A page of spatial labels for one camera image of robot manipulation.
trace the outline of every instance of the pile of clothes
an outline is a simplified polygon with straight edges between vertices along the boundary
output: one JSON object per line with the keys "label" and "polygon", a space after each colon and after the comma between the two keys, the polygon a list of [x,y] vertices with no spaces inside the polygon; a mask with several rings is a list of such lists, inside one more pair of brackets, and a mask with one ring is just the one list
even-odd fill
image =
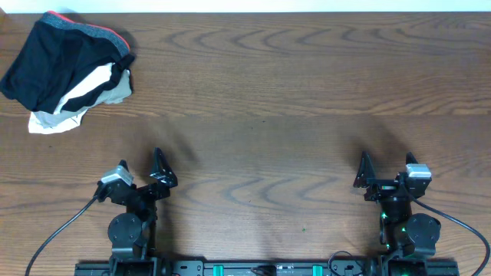
{"label": "pile of clothes", "polygon": [[133,61],[116,32],[49,11],[35,22],[0,90],[31,111],[30,133],[61,133],[78,127],[91,107],[130,96]]}

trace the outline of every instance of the table surface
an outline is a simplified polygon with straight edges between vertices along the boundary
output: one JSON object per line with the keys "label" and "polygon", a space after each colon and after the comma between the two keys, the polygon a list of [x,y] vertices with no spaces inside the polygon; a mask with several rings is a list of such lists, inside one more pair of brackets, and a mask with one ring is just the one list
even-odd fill
{"label": "table surface", "polygon": [[[180,180],[159,204],[157,243],[170,254],[319,259],[383,250],[380,207],[352,187],[365,149],[380,177],[404,170],[412,151],[433,172],[422,201],[491,238],[490,15],[69,15],[128,39],[134,94],[55,135],[29,134],[29,112],[0,96],[0,275],[23,275],[120,159],[135,183],[148,182],[155,146]],[[2,19],[0,75],[39,17]],[[121,212],[93,205],[32,274],[70,275],[78,261],[108,259],[107,226]],[[471,274],[481,241],[438,219],[437,257]]]}

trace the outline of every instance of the black cable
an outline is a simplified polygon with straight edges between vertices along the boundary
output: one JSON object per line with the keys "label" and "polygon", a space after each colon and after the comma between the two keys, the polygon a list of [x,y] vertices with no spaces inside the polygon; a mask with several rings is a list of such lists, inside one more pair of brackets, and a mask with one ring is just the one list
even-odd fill
{"label": "black cable", "polygon": [[[331,257],[329,258],[329,261],[328,261],[328,268],[329,270],[332,272],[332,274],[336,275],[336,276],[340,276],[339,273],[337,273],[336,271],[334,271],[334,269],[332,269],[331,267],[331,264],[332,264],[332,258],[334,258],[337,254],[339,253],[345,253],[345,254],[348,254],[350,255],[351,257],[353,257],[353,255],[348,252],[348,251],[344,251],[344,250],[340,250],[340,251],[336,251],[333,255],[331,255]],[[364,273],[364,270],[365,268],[363,267],[363,265],[361,265],[357,260],[353,260],[361,269],[361,272],[358,273],[358,274],[354,274],[353,276],[359,276],[359,275],[362,275]]]}
{"label": "black cable", "polygon": [[448,219],[448,220],[450,220],[450,221],[452,221],[452,222],[455,222],[456,224],[458,224],[458,225],[460,225],[460,226],[464,227],[465,229],[467,229],[467,230],[471,231],[471,232],[472,232],[474,235],[476,235],[478,238],[480,238],[480,239],[481,239],[481,241],[483,241],[483,244],[484,244],[484,246],[486,247],[486,255],[484,256],[484,260],[483,260],[483,262],[482,262],[482,263],[481,263],[481,265],[480,265],[480,266],[477,268],[477,270],[476,270],[476,271],[475,271],[475,272],[472,274],[472,276],[477,276],[477,275],[479,275],[479,273],[481,273],[481,271],[483,271],[483,269],[486,267],[486,265],[487,265],[487,263],[488,263],[488,261],[489,261],[489,252],[491,251],[491,250],[489,249],[489,242],[486,240],[486,238],[484,238],[484,236],[483,236],[481,233],[479,233],[479,232],[478,232],[476,229],[474,229],[474,228],[472,228],[472,227],[468,226],[467,224],[465,224],[465,223],[461,222],[460,220],[458,220],[458,219],[454,218],[453,216],[451,216],[451,215],[447,215],[447,214],[445,214],[444,212],[438,211],[438,210],[436,210],[435,208],[429,207],[428,205],[426,205],[426,204],[422,203],[421,201],[417,200],[416,198],[414,198],[414,196],[413,196],[413,195],[411,195],[411,194],[410,194],[410,193],[407,191],[407,189],[406,189],[406,187],[405,187],[404,185],[402,185],[402,186],[403,186],[403,187],[404,187],[404,189],[406,190],[406,193],[409,195],[409,198],[410,198],[412,201],[414,201],[416,204],[418,204],[419,206],[421,206],[421,207],[423,207],[423,208],[425,208],[425,209],[427,209],[427,210],[430,210],[431,212],[434,212],[435,214],[438,214],[438,215],[443,216],[445,219]]}
{"label": "black cable", "polygon": [[71,218],[69,221],[65,222],[58,230],[56,230],[51,236],[49,236],[48,239],[39,247],[39,249],[36,251],[36,253],[32,256],[31,261],[29,262],[28,267],[25,269],[25,276],[29,276],[29,273],[31,272],[32,265],[34,264],[34,261],[36,261],[36,258],[39,256],[41,251],[48,245],[51,240],[53,240],[54,237],[56,237],[58,234],[60,234],[63,229],[67,228],[75,219],[78,219],[79,216],[81,216],[89,207],[91,207],[92,203],[94,203],[97,200],[97,196],[95,195],[88,204],[86,204],[85,207],[82,208],[82,210],[79,211],[76,215],[74,215],[73,218]]}
{"label": "black cable", "polygon": [[266,268],[251,268],[251,272],[257,276],[273,276],[273,273],[268,271]]}

